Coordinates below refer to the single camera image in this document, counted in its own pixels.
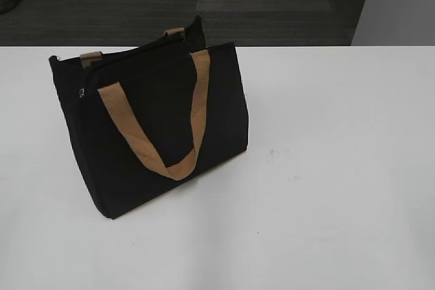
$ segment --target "bag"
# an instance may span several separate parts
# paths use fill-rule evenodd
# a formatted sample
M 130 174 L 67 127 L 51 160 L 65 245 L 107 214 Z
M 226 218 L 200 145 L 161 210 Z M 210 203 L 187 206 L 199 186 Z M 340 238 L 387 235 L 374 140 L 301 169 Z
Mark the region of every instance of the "bag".
M 106 217 L 247 148 L 235 46 L 206 48 L 199 16 L 139 48 L 49 61 L 75 159 Z

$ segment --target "white table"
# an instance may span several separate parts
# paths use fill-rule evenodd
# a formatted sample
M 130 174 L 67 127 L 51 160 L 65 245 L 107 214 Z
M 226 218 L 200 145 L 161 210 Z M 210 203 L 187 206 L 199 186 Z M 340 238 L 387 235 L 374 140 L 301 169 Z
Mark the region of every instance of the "white table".
M 117 220 L 0 48 L 0 289 L 435 289 L 435 48 L 239 48 L 248 151 Z

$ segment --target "tote bag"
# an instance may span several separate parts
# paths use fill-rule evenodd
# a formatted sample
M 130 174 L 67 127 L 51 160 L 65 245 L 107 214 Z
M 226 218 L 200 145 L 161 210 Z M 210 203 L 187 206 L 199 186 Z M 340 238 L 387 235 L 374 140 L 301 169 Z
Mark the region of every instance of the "tote bag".
M 206 48 L 198 16 L 139 48 L 49 61 L 77 164 L 106 217 L 247 149 L 235 46 Z

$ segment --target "dark gray carpet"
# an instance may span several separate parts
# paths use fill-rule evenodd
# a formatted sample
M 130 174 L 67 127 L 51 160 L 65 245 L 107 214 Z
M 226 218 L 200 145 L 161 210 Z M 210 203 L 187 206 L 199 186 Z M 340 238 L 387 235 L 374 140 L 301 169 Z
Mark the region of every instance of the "dark gray carpet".
M 0 46 L 139 46 L 205 19 L 209 45 L 348 46 L 364 0 L 23 0 Z

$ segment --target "black bag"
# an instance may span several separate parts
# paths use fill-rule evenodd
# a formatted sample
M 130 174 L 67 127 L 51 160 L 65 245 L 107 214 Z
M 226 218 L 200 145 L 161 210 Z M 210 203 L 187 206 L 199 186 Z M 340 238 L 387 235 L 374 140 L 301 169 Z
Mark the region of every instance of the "black bag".
M 235 46 L 206 48 L 199 16 L 133 50 L 49 61 L 75 158 L 106 217 L 247 148 Z

